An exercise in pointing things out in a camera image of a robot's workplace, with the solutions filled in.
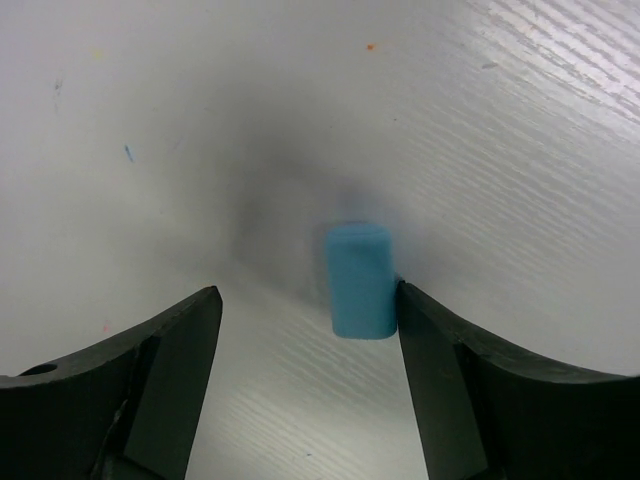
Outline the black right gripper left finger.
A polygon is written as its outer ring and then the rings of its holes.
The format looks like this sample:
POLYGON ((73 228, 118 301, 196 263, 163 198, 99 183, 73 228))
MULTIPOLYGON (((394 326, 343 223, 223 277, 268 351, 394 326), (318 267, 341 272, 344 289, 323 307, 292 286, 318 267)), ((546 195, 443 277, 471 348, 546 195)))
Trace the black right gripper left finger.
POLYGON ((1 378, 4 479, 183 479, 223 302, 206 287, 75 353, 1 378))

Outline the blue highlighter cap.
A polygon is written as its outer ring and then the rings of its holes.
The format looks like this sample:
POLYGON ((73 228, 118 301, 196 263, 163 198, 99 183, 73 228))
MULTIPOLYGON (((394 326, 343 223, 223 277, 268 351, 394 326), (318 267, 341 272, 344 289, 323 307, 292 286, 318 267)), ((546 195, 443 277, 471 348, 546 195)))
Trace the blue highlighter cap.
POLYGON ((390 232, 350 223, 329 230, 325 241, 331 320, 346 339, 381 340, 397 329, 397 277, 390 232))

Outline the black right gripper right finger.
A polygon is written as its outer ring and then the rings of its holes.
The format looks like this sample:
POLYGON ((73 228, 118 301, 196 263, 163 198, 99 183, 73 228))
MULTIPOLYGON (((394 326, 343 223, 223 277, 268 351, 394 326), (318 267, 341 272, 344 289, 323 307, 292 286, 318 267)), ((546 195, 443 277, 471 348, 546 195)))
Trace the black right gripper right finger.
POLYGON ((432 479, 635 479, 639 380, 515 345, 407 282, 396 316, 432 479))

